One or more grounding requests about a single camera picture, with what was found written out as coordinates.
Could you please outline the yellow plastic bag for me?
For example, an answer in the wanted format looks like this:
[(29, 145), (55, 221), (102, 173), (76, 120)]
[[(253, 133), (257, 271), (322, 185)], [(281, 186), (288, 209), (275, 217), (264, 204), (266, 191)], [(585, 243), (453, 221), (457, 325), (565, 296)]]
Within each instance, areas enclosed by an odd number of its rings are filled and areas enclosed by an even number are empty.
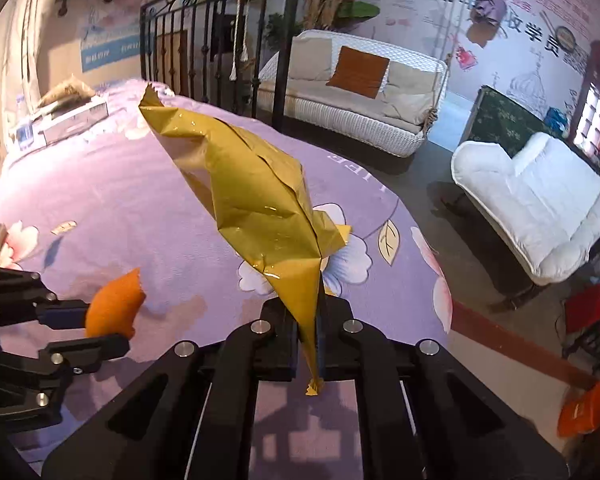
[(311, 373), (306, 393), (318, 396), (324, 385), (315, 328), (322, 262), (346, 246), (348, 230), (313, 208), (300, 162), (260, 136), (166, 106), (151, 86), (138, 108), (224, 240), (298, 323)]

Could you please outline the orange peel piece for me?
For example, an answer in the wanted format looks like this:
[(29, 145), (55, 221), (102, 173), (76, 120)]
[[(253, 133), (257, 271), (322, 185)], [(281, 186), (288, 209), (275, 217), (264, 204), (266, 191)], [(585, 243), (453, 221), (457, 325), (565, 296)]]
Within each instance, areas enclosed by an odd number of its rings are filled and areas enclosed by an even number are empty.
[(88, 338), (118, 334), (130, 340), (135, 335), (134, 320), (146, 294), (135, 268), (99, 289), (85, 315)]

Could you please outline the black iron bed frame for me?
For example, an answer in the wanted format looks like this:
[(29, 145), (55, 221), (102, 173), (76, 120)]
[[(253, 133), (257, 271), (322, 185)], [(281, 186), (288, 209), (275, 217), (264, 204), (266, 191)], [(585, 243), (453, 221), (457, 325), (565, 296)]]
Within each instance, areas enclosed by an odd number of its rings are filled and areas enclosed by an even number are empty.
[[(268, 74), (270, 0), (150, 0), (140, 7), (140, 76), (237, 115), (257, 117)], [(284, 0), (274, 32), (272, 108), (282, 128), (299, 0)]]

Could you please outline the white cushioned lounge chair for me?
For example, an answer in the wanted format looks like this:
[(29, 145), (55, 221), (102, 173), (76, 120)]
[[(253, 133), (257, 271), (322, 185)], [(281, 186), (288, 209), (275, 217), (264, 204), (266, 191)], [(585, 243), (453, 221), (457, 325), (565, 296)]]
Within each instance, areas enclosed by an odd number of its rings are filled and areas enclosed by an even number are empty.
[(466, 141), (451, 159), (468, 196), (539, 286), (565, 281), (600, 240), (600, 175), (565, 142), (536, 132), (515, 155)]

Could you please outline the red bag on floor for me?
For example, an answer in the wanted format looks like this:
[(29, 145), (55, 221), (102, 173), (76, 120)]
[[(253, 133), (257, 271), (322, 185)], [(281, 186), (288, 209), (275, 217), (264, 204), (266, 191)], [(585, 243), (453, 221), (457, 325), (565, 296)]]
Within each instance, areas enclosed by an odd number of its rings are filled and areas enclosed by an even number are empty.
[(567, 334), (584, 330), (600, 320), (600, 284), (588, 286), (565, 302)]

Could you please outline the white tissue box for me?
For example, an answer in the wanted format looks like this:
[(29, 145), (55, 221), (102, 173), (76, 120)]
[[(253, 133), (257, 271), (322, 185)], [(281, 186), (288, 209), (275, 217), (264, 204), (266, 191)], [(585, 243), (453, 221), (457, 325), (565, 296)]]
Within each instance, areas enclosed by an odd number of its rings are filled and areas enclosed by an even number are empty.
[(108, 117), (107, 102), (91, 99), (71, 110), (54, 110), (34, 123), (33, 131), (40, 134), (47, 145), (84, 133)]

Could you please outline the orange plastic bucket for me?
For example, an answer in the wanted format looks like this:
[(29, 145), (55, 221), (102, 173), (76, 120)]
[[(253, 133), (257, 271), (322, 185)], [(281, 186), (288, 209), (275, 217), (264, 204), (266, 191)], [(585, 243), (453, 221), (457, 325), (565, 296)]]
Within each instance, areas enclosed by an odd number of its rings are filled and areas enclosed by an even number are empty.
[(557, 434), (572, 438), (590, 434), (600, 426), (600, 382), (593, 389), (567, 401), (560, 410)]

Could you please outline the plastic water bottle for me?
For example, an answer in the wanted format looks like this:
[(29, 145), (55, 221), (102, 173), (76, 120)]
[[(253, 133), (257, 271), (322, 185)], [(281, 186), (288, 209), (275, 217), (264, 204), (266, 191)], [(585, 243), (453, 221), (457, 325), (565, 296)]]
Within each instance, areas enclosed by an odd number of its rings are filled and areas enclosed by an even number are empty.
[(24, 151), (30, 148), (33, 143), (33, 128), (26, 99), (22, 93), (16, 97), (16, 118), (17, 125), (14, 137), (20, 151)]

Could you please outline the white wicker swing sofa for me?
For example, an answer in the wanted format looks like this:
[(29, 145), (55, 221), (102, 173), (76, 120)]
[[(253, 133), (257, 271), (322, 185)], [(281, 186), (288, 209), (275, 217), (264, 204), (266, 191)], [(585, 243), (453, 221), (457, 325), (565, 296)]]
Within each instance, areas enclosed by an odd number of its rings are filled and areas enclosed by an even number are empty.
[(449, 64), (331, 30), (292, 40), (283, 114), (407, 158), (427, 140)]

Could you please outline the purple floral bed sheet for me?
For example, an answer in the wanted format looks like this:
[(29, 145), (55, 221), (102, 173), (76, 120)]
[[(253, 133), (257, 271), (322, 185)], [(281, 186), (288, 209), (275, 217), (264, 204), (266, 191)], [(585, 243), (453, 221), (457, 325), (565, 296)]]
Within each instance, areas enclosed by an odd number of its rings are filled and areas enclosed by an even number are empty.
[[(140, 271), (145, 303), (129, 353), (76, 378), (60, 424), (16, 434), (22, 457), (47, 455), (176, 342), (205, 346), (258, 317), (271, 286), (218, 232), (140, 114), (146, 84), (113, 84), (108, 117), (78, 136), (4, 161), (0, 225), (6, 268), (38, 272), (61, 298), (91, 300)], [(446, 341), (452, 299), (434, 253), (404, 203), (364, 167), (254, 119), (174, 96), (161, 101), (247, 129), (300, 162), (312, 206), (351, 230), (322, 264), (325, 288), (356, 318), (414, 344)]]

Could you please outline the brown square cushion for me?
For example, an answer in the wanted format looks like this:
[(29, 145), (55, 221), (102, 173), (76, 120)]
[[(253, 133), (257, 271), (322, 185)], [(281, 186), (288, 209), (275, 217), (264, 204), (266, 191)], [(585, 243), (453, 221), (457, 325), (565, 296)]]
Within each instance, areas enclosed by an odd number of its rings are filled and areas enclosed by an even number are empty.
[(375, 99), (389, 63), (388, 58), (342, 47), (335, 73), (327, 85)]

